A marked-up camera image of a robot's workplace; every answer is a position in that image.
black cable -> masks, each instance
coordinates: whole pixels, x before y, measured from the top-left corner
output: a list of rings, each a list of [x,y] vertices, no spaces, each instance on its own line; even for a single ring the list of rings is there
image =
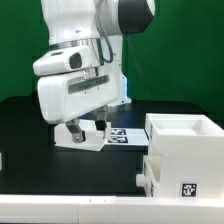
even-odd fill
[[[112,49],[112,46],[111,46],[111,43],[110,43],[110,40],[108,38],[108,35],[107,35],[107,32],[103,26],[103,21],[102,21],[102,6],[103,6],[103,3],[104,3],[104,0],[100,0],[100,3],[99,3],[99,9],[98,9],[98,20],[99,20],[99,29],[100,29],[100,32],[101,34],[103,35],[103,37],[105,38],[105,41],[107,43],[107,46],[108,46],[108,50],[109,50],[109,53],[110,53],[110,59],[106,59],[103,57],[104,59],[104,62],[106,63],[111,63],[113,62],[114,60],[114,53],[113,53],[113,49]]]

white box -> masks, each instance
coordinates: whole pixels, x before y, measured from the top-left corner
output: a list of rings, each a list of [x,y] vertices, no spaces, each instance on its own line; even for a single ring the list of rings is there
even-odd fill
[[[147,114],[148,196],[222,198],[224,131],[203,115]]]

green wall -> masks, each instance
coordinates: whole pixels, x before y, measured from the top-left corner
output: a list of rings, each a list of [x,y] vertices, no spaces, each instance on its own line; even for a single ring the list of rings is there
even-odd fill
[[[223,0],[157,1],[147,31],[125,39],[130,97],[192,102],[224,120],[223,9]]]
[[[0,101],[36,89],[32,64],[48,48],[41,14],[38,0],[0,0]]]
[[[224,1],[157,0],[152,25],[125,38],[123,71],[133,99],[184,101],[224,120]],[[29,95],[32,63],[48,48],[39,0],[1,0],[0,101]]]

white container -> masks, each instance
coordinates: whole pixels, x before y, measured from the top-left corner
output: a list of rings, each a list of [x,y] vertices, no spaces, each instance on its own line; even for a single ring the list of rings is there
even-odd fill
[[[203,115],[147,114],[148,196],[222,198],[224,131]]]

white object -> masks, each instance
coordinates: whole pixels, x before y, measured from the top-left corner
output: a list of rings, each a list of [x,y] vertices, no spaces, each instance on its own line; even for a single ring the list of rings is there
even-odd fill
[[[145,187],[145,185],[147,184],[146,182],[146,177],[144,174],[138,174],[136,176],[136,185],[137,187]]]
[[[100,151],[110,136],[111,123],[107,122],[107,128],[104,131],[97,131],[94,121],[80,120],[79,126],[85,131],[86,141],[75,143],[72,140],[72,134],[65,126],[59,124],[54,129],[56,146],[75,148],[82,150]]]
[[[203,115],[147,114],[148,196],[223,198],[224,131]]]
[[[69,92],[69,86],[85,81],[81,71],[42,77],[38,93],[44,119],[50,124],[65,123],[113,101],[117,97],[116,83],[113,76],[109,79],[102,85]]]
[[[223,224],[223,200],[0,196],[1,223]]]
[[[116,80],[116,86],[118,91],[117,99],[108,104],[109,107],[115,107],[126,103],[131,103],[131,99],[127,97],[127,78],[121,71],[122,65],[122,36],[116,35],[109,37],[110,43],[114,53],[114,60],[111,64],[104,65],[105,73],[111,73]],[[109,58],[109,51],[104,40],[102,42],[103,55],[105,58]]]
[[[80,66],[72,68],[70,58],[78,55]],[[49,51],[33,65],[37,76],[67,73],[87,68],[92,62],[92,52],[88,46],[78,46],[60,50]]]
[[[96,29],[94,0],[41,0],[49,29],[49,45],[100,38]]]

